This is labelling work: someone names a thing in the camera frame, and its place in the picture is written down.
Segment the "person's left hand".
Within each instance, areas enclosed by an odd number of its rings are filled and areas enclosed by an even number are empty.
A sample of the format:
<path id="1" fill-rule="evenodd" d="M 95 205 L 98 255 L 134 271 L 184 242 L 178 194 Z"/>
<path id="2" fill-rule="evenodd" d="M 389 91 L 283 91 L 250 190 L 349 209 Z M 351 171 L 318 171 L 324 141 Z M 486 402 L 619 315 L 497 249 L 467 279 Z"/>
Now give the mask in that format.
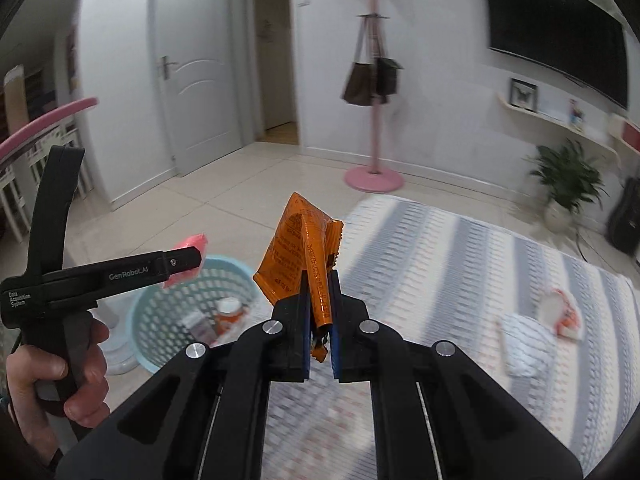
<path id="1" fill-rule="evenodd" d="M 85 382 L 64 405 L 66 417 L 81 427 L 94 428 L 110 414 L 105 403 L 108 393 L 106 362 L 99 347 L 109 334 L 103 323 L 92 322 L 84 363 Z M 30 344 L 23 344 L 6 359 L 6 380 L 14 424 L 20 427 L 25 441 L 44 464 L 50 463 L 55 456 L 58 440 L 37 400 L 35 384 L 40 380 L 54 382 L 64 378 L 66 373 L 67 365 L 62 358 Z"/>

